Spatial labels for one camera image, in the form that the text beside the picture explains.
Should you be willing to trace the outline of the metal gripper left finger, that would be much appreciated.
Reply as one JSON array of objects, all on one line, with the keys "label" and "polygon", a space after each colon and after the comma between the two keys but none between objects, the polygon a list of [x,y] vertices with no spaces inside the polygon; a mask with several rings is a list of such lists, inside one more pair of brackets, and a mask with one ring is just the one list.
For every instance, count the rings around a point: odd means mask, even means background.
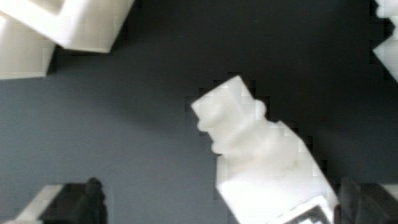
[{"label": "metal gripper left finger", "polygon": [[108,224],[103,184],[46,185],[14,219],[14,224]]}]

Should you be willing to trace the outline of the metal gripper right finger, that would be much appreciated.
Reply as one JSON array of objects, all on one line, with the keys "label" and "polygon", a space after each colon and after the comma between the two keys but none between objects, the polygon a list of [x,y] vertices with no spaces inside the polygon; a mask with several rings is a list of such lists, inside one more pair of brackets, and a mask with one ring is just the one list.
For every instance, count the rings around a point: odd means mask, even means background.
[{"label": "metal gripper right finger", "polygon": [[398,183],[341,180],[336,224],[398,224]]}]

